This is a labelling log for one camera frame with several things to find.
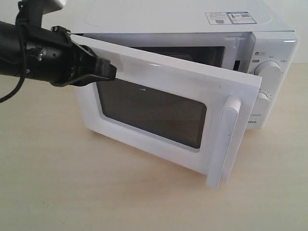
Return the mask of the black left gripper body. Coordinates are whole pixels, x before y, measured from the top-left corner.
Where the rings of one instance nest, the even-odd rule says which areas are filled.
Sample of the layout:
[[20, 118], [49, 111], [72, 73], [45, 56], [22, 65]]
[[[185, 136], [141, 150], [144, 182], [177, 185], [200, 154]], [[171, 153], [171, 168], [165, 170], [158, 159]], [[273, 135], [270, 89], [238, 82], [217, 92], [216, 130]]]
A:
[[63, 27], [52, 31], [30, 25], [18, 26], [21, 70], [18, 86], [25, 79], [49, 82], [55, 87], [80, 86], [83, 79], [83, 48]]

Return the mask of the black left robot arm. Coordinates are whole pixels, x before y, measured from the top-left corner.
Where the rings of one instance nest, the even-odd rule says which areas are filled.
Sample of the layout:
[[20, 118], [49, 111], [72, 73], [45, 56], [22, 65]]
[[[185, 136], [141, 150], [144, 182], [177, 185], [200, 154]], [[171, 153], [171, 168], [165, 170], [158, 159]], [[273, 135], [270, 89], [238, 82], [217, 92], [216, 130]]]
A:
[[61, 10], [65, 0], [21, 0], [15, 24], [0, 23], [0, 73], [82, 87], [113, 81], [117, 68], [86, 46], [72, 41], [70, 30], [42, 28], [45, 14]]

